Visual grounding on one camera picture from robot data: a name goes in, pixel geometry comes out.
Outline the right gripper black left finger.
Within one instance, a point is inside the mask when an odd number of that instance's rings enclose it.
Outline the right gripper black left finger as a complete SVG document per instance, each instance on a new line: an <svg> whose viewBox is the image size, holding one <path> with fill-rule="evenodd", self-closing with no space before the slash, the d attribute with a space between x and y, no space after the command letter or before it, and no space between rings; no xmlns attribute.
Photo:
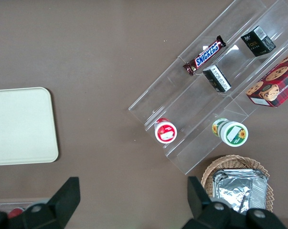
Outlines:
<svg viewBox="0 0 288 229"><path fill-rule="evenodd" d="M10 229L64 229L80 203L78 177L70 177L45 204L35 204L9 219Z"/></svg>

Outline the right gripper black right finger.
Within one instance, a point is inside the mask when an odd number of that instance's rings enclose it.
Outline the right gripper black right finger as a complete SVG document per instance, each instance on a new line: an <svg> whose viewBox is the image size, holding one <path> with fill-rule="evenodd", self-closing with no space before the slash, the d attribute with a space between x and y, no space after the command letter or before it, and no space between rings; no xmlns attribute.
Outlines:
<svg viewBox="0 0 288 229"><path fill-rule="evenodd" d="M187 199L193 215L184 229L246 229L246 217L226 204L211 201L197 177L188 177Z"/></svg>

